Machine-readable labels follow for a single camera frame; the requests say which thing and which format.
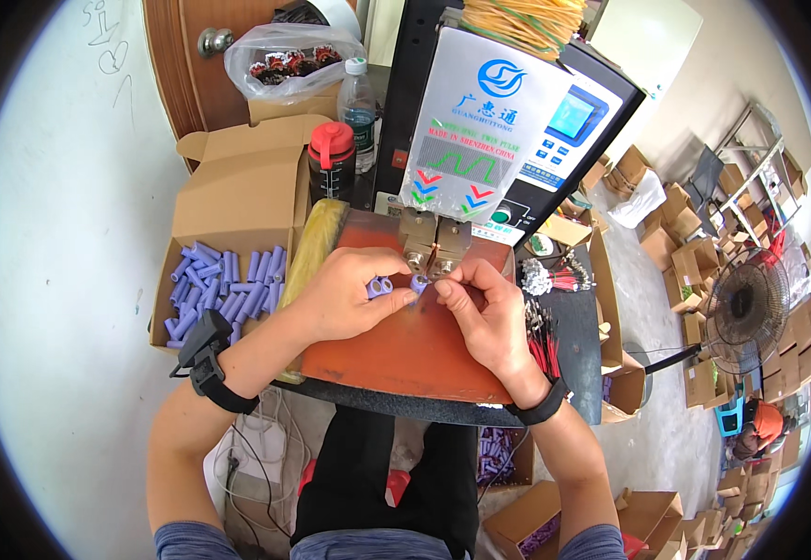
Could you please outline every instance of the gray sleeve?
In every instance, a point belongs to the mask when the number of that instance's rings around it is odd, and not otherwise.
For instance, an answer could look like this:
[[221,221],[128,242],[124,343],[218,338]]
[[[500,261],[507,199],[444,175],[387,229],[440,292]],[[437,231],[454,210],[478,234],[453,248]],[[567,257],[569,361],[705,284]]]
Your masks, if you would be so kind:
[[241,560],[224,532],[198,521],[166,523],[154,544],[157,560]]
[[561,549],[558,560],[626,560],[621,530],[595,525],[580,532]]

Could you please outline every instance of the orange shirt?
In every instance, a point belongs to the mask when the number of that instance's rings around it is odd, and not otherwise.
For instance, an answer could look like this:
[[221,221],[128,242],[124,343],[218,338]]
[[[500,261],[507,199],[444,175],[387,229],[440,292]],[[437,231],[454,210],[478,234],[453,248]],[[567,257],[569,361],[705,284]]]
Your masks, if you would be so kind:
[[782,435],[782,423],[784,418],[775,404],[770,404],[761,400],[757,405],[757,412],[754,413],[754,429],[757,436],[772,443],[777,437]]

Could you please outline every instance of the person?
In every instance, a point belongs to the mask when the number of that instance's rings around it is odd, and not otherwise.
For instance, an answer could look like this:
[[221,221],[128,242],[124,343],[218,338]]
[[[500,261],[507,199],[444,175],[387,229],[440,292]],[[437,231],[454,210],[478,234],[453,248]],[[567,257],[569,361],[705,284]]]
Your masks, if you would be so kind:
[[775,404],[757,398],[745,403],[741,420],[741,433],[733,449],[739,461],[762,457],[770,444],[784,441],[784,437],[797,428],[797,419],[783,416]]
[[[414,301],[411,289],[369,300],[375,276],[409,274],[386,248],[332,252],[291,305],[218,355],[224,384],[252,399],[310,344],[371,329]],[[479,310],[462,283],[482,290]],[[455,315],[471,356],[489,368],[519,409],[533,409],[552,384],[531,356],[521,290],[486,261],[462,263],[436,282],[438,304]],[[238,558],[222,531],[203,476],[203,459],[235,415],[182,383],[156,414],[148,445],[147,512],[157,558]],[[293,560],[475,557],[476,427],[431,424],[421,461],[399,506],[384,492],[393,442],[393,417],[336,407],[297,505],[290,543]],[[623,558],[623,544],[604,457],[579,413],[563,401],[531,428],[543,461],[559,485],[562,560]]]

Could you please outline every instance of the orange work surface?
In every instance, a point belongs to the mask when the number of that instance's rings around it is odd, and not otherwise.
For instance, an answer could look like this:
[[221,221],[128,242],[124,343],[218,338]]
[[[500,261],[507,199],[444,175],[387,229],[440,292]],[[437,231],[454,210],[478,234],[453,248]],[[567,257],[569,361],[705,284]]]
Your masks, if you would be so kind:
[[[391,247],[399,244],[399,219],[350,210],[338,247]],[[483,258],[514,281],[514,252],[508,245],[472,238],[465,260]],[[410,277],[390,278],[408,287]],[[479,290],[468,288],[477,303]],[[313,344],[303,353],[301,373],[332,383],[399,395],[508,404],[511,397],[492,373],[474,361],[455,317],[437,303],[428,286],[418,302],[347,341]]]

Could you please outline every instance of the red bottle cap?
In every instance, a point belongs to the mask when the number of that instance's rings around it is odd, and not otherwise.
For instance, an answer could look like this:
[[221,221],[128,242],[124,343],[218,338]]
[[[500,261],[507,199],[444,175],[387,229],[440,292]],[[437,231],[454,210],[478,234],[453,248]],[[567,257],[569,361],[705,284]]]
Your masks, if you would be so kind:
[[332,154],[342,154],[355,148],[353,129],[344,123],[323,123],[312,131],[309,147],[319,156],[322,169],[331,169]]

